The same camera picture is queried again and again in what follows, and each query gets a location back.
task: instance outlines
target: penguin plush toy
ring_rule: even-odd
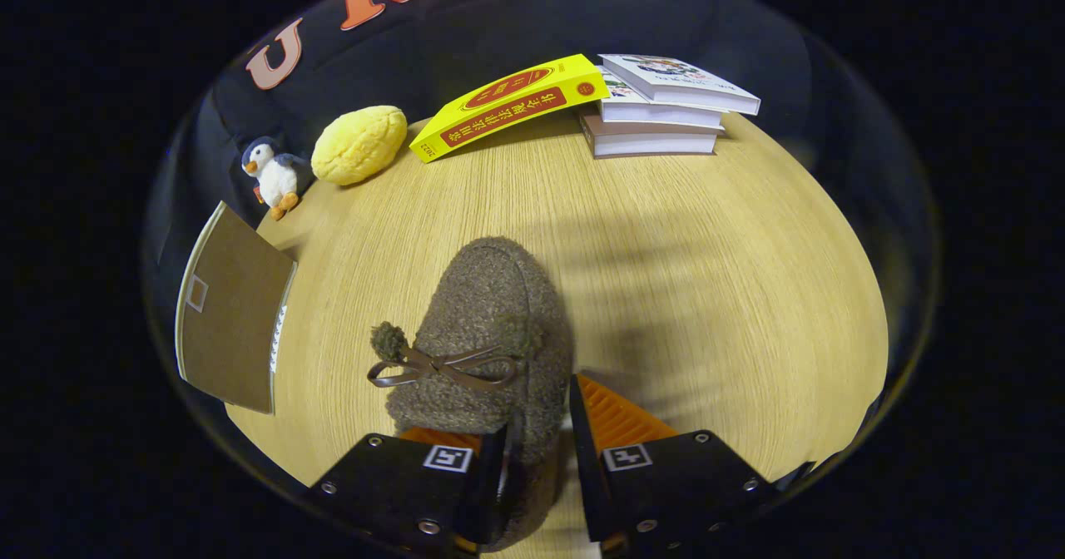
[[[299,196],[311,180],[311,162],[296,154],[281,153],[280,145],[271,137],[259,137],[244,149],[241,167],[259,180],[259,199],[269,205],[269,217],[280,220],[286,211],[299,203]]]

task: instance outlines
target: brown fuzzy slipper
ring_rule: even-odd
[[[387,404],[399,432],[422,427],[490,434],[509,426],[505,487],[517,503],[502,538],[484,552],[506,548],[540,527],[554,500],[573,335],[558,295],[532,256],[505,237],[465,245],[444,272],[412,349],[403,331],[387,323],[374,329],[373,345],[386,361],[480,358],[479,365],[464,359],[452,364],[457,371],[430,369],[421,377],[405,371],[377,383],[402,383]]]

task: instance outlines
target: yellow book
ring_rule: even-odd
[[[410,149],[422,162],[432,162],[502,128],[609,96],[603,73],[589,59],[567,55],[450,101],[414,137]]]

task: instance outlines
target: brown notebook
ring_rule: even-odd
[[[274,413],[275,339],[295,270],[219,202],[181,281],[174,325],[181,377],[226,402]]]
[[[603,122],[592,104],[577,111],[580,128],[596,158],[627,158],[638,154],[708,154],[714,150],[720,127],[686,127],[681,124]]]

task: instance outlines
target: book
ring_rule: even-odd
[[[174,322],[178,374],[196,389],[274,413],[274,373],[296,263],[225,202],[189,256]]]
[[[603,122],[594,106],[579,109],[580,128],[594,158],[633,154],[707,154],[723,128],[679,124]]]
[[[604,66],[597,66],[610,96],[597,101],[603,122],[689,124],[693,127],[721,127],[722,112],[715,109],[651,101]]]
[[[601,54],[603,66],[651,101],[697,104],[757,115],[761,100],[739,86],[676,59]]]
[[[583,54],[519,70],[445,104],[414,137],[422,162],[544,113],[609,97],[603,76]]]

